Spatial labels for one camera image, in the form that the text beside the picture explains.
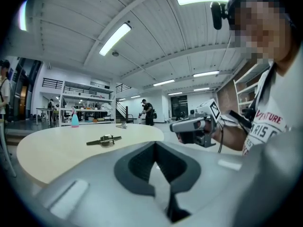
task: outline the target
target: cable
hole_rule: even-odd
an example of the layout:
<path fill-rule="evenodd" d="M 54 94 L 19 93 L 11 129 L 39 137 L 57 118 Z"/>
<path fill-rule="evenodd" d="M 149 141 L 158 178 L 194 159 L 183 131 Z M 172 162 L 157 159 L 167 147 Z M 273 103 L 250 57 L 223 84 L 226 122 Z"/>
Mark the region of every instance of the cable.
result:
<path fill-rule="evenodd" d="M 226 126 L 225 124 L 225 120 L 220 116 L 220 118 L 223 120 L 224 122 L 224 126 L 222 127 L 222 125 L 220 124 L 220 122 L 218 121 L 218 124 L 220 125 L 221 127 L 221 142 L 220 142 L 220 146 L 219 146 L 219 150 L 218 150 L 218 153 L 221 153 L 221 150 L 222 150 L 222 145 L 223 145 L 223 136 L 224 136 L 224 130 L 223 128 Z"/>

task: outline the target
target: staircase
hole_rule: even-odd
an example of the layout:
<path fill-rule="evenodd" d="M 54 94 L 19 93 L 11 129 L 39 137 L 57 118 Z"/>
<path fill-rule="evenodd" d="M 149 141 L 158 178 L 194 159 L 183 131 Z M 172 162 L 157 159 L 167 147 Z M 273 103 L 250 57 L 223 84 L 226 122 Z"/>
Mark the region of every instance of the staircase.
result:
<path fill-rule="evenodd" d="M 127 114 L 127 112 L 128 109 L 116 101 L 116 122 L 134 123 L 134 117 L 131 114 Z"/>
<path fill-rule="evenodd" d="M 123 117 L 123 115 L 116 109 L 116 121 L 125 121 L 125 118 Z"/>

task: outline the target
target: metal object on table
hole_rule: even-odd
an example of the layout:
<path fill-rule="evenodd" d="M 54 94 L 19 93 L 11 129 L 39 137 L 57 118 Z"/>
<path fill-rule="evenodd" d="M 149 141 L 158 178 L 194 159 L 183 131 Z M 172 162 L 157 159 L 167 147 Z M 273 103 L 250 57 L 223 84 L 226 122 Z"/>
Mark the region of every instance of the metal object on table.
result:
<path fill-rule="evenodd" d="M 121 125 L 116 125 L 116 127 L 121 128 L 121 129 L 127 129 L 126 122 L 122 123 Z"/>
<path fill-rule="evenodd" d="M 107 148 L 107 147 L 113 146 L 115 144 L 115 140 L 120 140 L 120 139 L 122 139 L 121 136 L 114 137 L 111 134 L 107 134 L 107 135 L 101 136 L 101 138 L 99 140 L 87 142 L 86 145 L 91 146 L 91 145 L 100 144 L 102 147 Z"/>

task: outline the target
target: table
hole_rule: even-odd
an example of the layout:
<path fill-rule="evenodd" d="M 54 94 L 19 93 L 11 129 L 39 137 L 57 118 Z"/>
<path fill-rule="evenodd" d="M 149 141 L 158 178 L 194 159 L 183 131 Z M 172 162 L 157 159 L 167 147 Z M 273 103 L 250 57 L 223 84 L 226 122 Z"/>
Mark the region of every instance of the table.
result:
<path fill-rule="evenodd" d="M 53 111 L 53 109 L 48 109 L 48 108 L 36 108 L 36 110 L 37 110 L 37 113 L 36 113 L 36 125 L 38 125 L 38 110 L 40 110 L 41 111 L 41 113 L 43 112 L 43 111 L 48 111 L 49 112 L 49 114 L 48 114 L 48 125 L 51 125 L 51 114 L 50 114 L 50 111 Z"/>
<path fill-rule="evenodd" d="M 109 148 L 86 145 L 86 142 L 98 140 L 106 134 L 122 136 L 122 139 Z M 17 147 L 17 158 L 26 175 L 44 187 L 93 155 L 146 141 L 163 140 L 163 132 L 158 128 L 133 123 L 127 124 L 127 129 L 118 128 L 114 123 L 57 127 L 23 138 Z"/>

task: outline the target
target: person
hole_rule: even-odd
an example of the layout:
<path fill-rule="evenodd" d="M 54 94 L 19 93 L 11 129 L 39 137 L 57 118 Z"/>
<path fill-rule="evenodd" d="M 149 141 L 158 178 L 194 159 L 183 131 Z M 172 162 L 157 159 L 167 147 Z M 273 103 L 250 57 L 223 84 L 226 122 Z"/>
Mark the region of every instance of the person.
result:
<path fill-rule="evenodd" d="M 300 72 L 302 37 L 278 0 L 230 0 L 227 10 L 230 28 L 235 35 L 263 58 L 273 60 L 270 69 L 259 80 L 256 114 L 248 135 L 242 128 L 232 126 L 224 126 L 223 130 L 217 127 L 212 133 L 216 141 L 220 142 L 223 136 L 223 145 L 247 155 L 252 146 L 266 143 L 270 137 L 292 127 L 281 113 L 282 106 L 276 103 L 275 96 L 281 86 L 290 83 L 286 76 L 288 72 Z M 207 122 L 204 130 L 207 133 L 210 129 Z"/>
<path fill-rule="evenodd" d="M 48 109 L 55 109 L 56 108 L 56 105 L 55 103 L 53 102 L 53 99 L 51 98 L 47 104 L 47 108 Z M 53 118 L 53 111 L 50 111 L 50 114 L 47 112 L 47 114 L 49 115 L 49 117 Z"/>
<path fill-rule="evenodd" d="M 146 114 L 145 124 L 153 126 L 153 107 L 151 103 L 148 103 L 145 99 L 142 100 L 143 103 L 143 114 Z"/>
<path fill-rule="evenodd" d="M 9 97 L 10 86 L 8 79 L 8 71 L 10 63 L 8 60 L 1 60 L 1 79 L 0 79 L 0 118 L 8 119 L 9 116 Z"/>

